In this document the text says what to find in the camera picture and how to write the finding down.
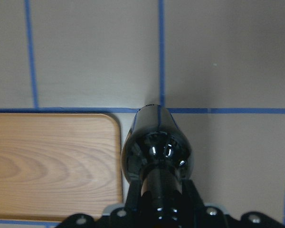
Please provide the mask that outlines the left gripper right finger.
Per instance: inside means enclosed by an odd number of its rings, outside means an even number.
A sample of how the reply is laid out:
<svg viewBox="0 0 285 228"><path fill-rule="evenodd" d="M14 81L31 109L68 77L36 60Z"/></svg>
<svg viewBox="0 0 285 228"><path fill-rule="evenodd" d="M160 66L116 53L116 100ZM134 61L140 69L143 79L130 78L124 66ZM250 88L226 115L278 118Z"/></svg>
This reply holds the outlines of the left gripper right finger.
<svg viewBox="0 0 285 228"><path fill-rule="evenodd" d="M194 182L190 179L182 180L182 196L185 208L190 211L195 211L205 207Z"/></svg>

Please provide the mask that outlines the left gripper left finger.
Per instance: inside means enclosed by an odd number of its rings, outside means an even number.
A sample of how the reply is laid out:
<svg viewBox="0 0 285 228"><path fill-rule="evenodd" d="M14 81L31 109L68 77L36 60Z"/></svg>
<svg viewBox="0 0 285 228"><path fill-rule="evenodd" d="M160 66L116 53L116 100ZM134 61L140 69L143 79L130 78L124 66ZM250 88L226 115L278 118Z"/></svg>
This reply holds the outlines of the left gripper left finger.
<svg viewBox="0 0 285 228"><path fill-rule="evenodd" d="M141 189L142 184L140 180L131 181L124 205L126 211L139 211L141 205Z"/></svg>

